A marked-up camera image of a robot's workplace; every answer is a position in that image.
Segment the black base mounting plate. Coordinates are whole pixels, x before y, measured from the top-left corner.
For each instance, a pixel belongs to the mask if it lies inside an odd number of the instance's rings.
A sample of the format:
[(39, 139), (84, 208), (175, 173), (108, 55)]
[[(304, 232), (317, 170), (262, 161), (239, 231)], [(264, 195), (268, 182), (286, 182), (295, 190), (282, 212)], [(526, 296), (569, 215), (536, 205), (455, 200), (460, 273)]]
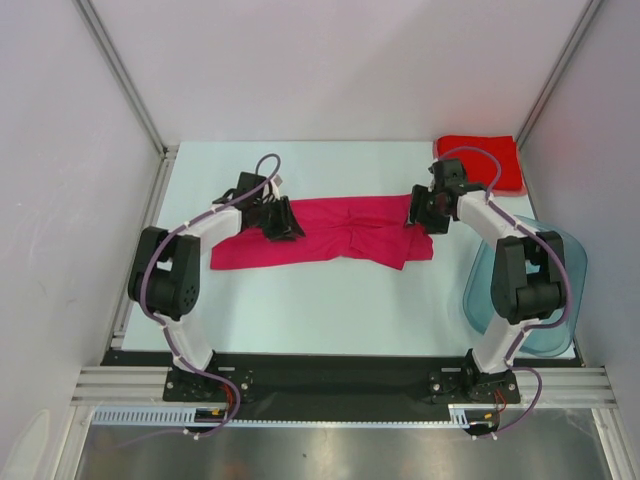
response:
[[(440, 405), (490, 404), (433, 398), (430, 382), (460, 372), (461, 357), (327, 356), (218, 353), (208, 367), (237, 387), (239, 412), (255, 415), (309, 412), (327, 415), (414, 417)], [(165, 367), (178, 391), (165, 393), (167, 403), (222, 404), (229, 395), (216, 382), (208, 382), (173, 366), (167, 352), (110, 350), (102, 366)], [(521, 398), (523, 384), (501, 394), (509, 405)]]

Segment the folded red t shirt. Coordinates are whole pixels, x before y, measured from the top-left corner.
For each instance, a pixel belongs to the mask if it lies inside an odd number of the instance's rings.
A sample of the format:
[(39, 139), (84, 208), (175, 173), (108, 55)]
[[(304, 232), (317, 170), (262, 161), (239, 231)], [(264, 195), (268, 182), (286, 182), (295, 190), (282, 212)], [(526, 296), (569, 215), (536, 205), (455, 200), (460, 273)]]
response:
[(525, 186), (517, 145), (511, 136), (446, 135), (435, 141), (433, 155), (459, 159), (469, 181), (485, 187), (500, 173), (492, 191), (518, 190)]

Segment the aluminium frame post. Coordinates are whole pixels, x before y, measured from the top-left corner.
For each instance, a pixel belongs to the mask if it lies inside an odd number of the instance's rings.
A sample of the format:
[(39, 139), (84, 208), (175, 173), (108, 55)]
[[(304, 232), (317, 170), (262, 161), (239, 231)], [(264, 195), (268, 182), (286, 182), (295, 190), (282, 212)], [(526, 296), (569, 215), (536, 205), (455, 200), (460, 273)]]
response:
[(517, 147), (522, 150), (528, 138), (533, 132), (537, 122), (544, 113), (546, 106), (551, 100), (555, 90), (561, 83), (569, 67), (577, 55), (582, 43), (585, 41), (591, 27), (596, 22), (603, 7), (607, 4), (605, 0), (589, 0), (586, 2), (578, 19), (570, 31), (570, 34), (562, 46), (560, 53), (555, 60), (549, 75), (531, 106), (525, 120), (515, 137)]
[(167, 147), (97, 8), (89, 0), (74, 0), (73, 4), (144, 135), (155, 152), (163, 158)]

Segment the front aluminium frame rail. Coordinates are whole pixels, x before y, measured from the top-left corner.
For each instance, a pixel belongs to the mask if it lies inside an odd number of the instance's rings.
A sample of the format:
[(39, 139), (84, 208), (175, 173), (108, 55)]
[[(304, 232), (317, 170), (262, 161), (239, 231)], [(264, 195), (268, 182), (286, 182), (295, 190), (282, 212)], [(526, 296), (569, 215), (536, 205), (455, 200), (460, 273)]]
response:
[[(78, 405), (155, 405), (178, 391), (165, 367), (86, 367), (72, 401)], [(617, 402), (603, 368), (541, 368), (540, 408), (615, 408)]]

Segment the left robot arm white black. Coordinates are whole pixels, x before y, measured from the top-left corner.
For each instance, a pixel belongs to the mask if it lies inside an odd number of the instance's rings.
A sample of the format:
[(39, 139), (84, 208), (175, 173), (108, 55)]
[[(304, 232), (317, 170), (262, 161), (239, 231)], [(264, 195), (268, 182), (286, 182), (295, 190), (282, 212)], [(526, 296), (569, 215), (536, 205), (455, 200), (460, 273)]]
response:
[(214, 397), (220, 387), (231, 401), (239, 397), (230, 380), (209, 368), (214, 347), (195, 312), (202, 257), (249, 228), (259, 229), (270, 240), (304, 237), (289, 198), (280, 193), (280, 184), (275, 173), (243, 172), (237, 185), (205, 212), (172, 231), (151, 226), (140, 234), (128, 296), (159, 326), (173, 366), (188, 373), (185, 385), (199, 399)]

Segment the right aluminium frame post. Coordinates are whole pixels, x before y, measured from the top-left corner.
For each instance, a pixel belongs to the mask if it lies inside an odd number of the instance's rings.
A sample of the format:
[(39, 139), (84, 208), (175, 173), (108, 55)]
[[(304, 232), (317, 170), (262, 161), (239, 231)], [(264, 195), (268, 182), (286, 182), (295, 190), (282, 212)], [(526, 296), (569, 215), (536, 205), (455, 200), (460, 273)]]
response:
[(561, 83), (569, 67), (577, 55), (582, 43), (585, 41), (591, 27), (596, 22), (603, 7), (607, 4), (605, 0), (589, 0), (586, 2), (578, 19), (570, 31), (570, 34), (562, 46), (560, 53), (555, 60), (549, 75), (531, 106), (525, 120), (515, 137), (517, 147), (522, 150), (528, 138), (533, 132), (537, 122), (544, 113), (546, 106), (551, 100), (555, 90)]

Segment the magenta pink t shirt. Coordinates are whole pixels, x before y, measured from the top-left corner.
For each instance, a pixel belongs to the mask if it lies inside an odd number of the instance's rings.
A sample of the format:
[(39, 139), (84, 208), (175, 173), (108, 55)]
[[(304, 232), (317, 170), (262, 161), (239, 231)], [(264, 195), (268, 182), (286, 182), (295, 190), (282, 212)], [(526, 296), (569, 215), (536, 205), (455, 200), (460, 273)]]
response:
[(291, 206), (302, 237), (270, 240), (260, 228), (248, 228), (212, 248), (210, 268), (241, 270), (345, 257), (401, 270), (407, 262), (433, 259), (431, 237), (421, 226), (407, 223), (408, 195), (302, 199)]

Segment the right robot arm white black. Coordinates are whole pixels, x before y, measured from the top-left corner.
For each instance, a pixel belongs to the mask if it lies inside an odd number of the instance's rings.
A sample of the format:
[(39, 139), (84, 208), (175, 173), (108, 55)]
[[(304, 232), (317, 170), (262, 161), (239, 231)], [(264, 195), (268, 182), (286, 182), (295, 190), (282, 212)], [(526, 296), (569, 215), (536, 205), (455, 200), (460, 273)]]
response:
[(468, 179), (462, 162), (439, 159), (429, 168), (430, 186), (415, 185), (407, 222), (429, 234), (445, 234), (462, 222), (494, 252), (490, 279), (493, 317), (453, 378), (430, 382), (435, 400), (486, 403), (517, 386), (513, 360), (535, 330), (565, 323), (573, 292), (565, 267), (564, 243), (555, 231), (533, 231), (502, 209), (491, 189)]

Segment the left aluminium frame post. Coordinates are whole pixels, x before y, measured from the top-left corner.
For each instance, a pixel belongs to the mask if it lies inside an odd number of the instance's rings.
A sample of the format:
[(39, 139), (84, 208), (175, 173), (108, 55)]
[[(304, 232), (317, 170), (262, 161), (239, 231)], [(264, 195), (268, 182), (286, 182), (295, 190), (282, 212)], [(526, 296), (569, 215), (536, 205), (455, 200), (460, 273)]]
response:
[(89, 0), (74, 0), (73, 4), (144, 135), (155, 152), (163, 158), (167, 147), (97, 8)]

